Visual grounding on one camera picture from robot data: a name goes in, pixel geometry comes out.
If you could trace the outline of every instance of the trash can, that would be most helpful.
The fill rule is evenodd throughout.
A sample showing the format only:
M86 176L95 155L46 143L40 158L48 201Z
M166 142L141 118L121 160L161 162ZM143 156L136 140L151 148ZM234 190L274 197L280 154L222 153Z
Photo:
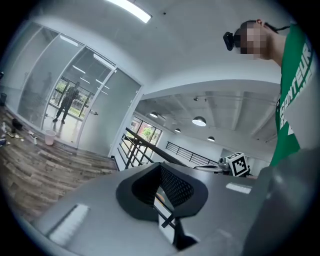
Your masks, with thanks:
M7 95L5 93L1 93L0 95L0 106L4 106L6 103Z
M46 130L45 136L44 136L45 144L47 144L48 146L52 146L55 141L55 136L56 136L56 133L53 130Z

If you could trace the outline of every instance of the metal railing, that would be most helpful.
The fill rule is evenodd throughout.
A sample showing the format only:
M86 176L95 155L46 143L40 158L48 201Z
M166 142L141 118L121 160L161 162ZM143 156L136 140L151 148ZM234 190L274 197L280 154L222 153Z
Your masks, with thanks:
M218 162L216 161L213 161L209 158L206 158L204 156L201 156L199 154L196 154L194 152L191 152L183 147L180 147L176 144L173 144L171 142L168 141L166 147L165 147L167 150L170 150L171 152L175 153L176 155L184 158L184 159L187 159L189 162L192 162L196 165L215 165L217 164Z
M147 163L154 163L154 161L150 158L152 152L158 154L169 163L186 167L184 163L175 159L173 156L159 149L155 145L150 144L129 128L126 128L126 131L130 135L124 133L122 135L121 142L119 143L120 147L118 147L119 154L125 164L125 169L141 166Z

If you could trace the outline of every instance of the green t-shirt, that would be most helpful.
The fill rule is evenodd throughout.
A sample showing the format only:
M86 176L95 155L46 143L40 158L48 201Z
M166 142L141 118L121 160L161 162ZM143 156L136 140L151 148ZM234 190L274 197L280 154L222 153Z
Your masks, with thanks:
M275 113L278 139L271 166L300 149L296 136L284 117L284 111L307 86L316 70L314 59L315 53L308 38L298 25L292 24L285 40L282 58L281 96Z

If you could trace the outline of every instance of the man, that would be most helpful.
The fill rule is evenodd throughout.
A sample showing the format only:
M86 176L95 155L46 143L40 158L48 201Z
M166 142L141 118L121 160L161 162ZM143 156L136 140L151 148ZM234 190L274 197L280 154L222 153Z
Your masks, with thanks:
M300 149L284 111L317 71L316 53L304 32L297 24L291 24L288 36L278 34L287 28L275 28L261 19L248 20L241 24L234 36L230 32L223 36L229 51L235 45L241 54L273 60L281 67L281 93L275 113L278 140L270 163L272 166Z
M62 123L62 124L65 124L65 123L66 123L66 122L65 122L65 119L66 119L66 116L67 116L67 114L68 114L68 111L69 111L69 109L70 109L70 107L71 107L71 105L72 105L72 102L73 102L74 99L76 99L76 98L78 97L78 95L79 95L79 91L77 90L78 87L79 87L79 85L80 85L80 83L77 82L74 87L70 87L70 88L68 89L68 91L66 92L65 97L64 97L64 99L63 99L63 101L62 101L62 103L61 103L61 107L59 108L58 113L56 114L56 118L53 119L52 122L55 123L55 122L58 121L58 117L60 116L62 110L64 109L64 114L63 114L61 123Z

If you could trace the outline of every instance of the wooden floor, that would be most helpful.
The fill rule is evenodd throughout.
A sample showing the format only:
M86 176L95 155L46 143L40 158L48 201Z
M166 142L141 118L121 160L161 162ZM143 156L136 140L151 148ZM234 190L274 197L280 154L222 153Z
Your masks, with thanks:
M2 122L11 125L13 118L6 108L0 107L0 126ZM11 144L0 147L0 178L13 210L29 222L84 182L118 171L111 158L57 141L47 146L43 134L23 124L17 134L24 141L6 135ZM29 130L38 137L37 145L28 135Z

